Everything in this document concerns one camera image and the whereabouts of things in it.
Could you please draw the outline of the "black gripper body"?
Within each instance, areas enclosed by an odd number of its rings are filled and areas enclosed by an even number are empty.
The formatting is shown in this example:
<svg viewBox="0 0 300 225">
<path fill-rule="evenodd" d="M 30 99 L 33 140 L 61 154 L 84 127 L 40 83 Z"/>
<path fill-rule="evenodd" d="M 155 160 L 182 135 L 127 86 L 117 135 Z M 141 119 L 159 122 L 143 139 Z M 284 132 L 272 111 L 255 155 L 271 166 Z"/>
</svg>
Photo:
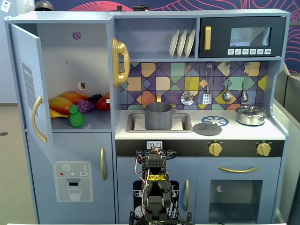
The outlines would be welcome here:
<svg viewBox="0 0 300 225">
<path fill-rule="evenodd" d="M 165 169 L 165 157 L 163 148 L 152 147 L 150 153 L 143 157 L 143 170 L 157 175 Z"/>
</svg>

